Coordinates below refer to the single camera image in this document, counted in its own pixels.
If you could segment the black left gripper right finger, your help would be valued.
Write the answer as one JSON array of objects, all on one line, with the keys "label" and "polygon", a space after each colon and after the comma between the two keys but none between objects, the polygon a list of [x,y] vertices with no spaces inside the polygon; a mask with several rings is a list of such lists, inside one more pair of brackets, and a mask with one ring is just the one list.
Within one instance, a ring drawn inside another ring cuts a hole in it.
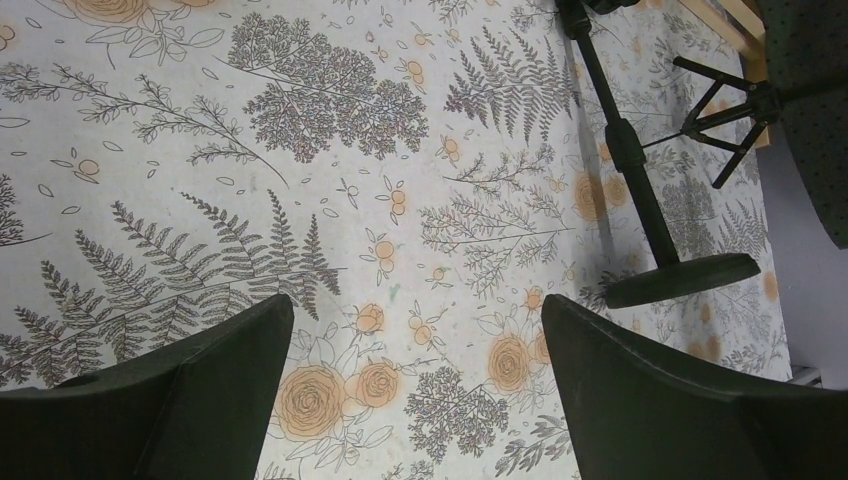
[{"label": "black left gripper right finger", "polygon": [[847,394],[688,355],[559,294],[541,314],[585,479],[843,479]]}]

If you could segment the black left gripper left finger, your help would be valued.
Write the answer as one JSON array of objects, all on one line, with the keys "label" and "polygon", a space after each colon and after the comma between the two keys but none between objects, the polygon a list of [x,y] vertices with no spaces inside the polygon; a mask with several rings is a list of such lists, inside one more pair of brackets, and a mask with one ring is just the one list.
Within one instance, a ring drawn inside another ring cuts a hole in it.
[{"label": "black left gripper left finger", "polygon": [[294,324],[274,295],[140,357],[1,395],[5,479],[250,479]]}]

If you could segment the round-base mic stand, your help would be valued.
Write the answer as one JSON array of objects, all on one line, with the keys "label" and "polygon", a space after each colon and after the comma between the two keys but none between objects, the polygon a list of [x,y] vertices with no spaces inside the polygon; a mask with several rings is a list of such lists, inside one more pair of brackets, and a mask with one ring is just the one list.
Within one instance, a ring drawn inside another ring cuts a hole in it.
[{"label": "round-base mic stand", "polygon": [[657,268],[611,284],[606,305],[621,309],[730,285],[760,273],[746,253],[726,253],[682,261],[644,168],[646,155],[638,135],[620,115],[609,82],[590,38],[591,22],[582,1],[557,1],[564,34],[577,43],[602,108],[605,139],[616,170],[631,194]]}]

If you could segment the black tripod mic stand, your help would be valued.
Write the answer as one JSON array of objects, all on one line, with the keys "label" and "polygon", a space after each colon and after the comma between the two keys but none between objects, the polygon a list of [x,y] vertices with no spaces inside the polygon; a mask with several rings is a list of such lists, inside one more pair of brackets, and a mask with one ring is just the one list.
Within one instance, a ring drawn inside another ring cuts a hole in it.
[{"label": "black tripod mic stand", "polygon": [[[782,111],[786,105],[843,89],[847,86],[847,74],[845,72],[829,74],[820,80],[815,80],[801,86],[781,89],[775,87],[768,80],[753,82],[692,61],[683,56],[675,57],[673,64],[689,72],[709,78],[713,81],[713,84],[685,117],[683,125],[678,132],[644,144],[642,147],[647,149],[674,138],[686,136],[698,143],[731,152],[732,156],[729,161],[712,182],[712,187],[715,189],[720,189],[726,184],[733,171],[739,166],[745,155],[766,128],[780,120]],[[745,101],[704,116],[702,114],[703,110],[724,86],[744,92],[746,94]],[[751,127],[744,139],[738,144],[720,140],[706,134],[710,129],[745,118],[751,120]]]}]

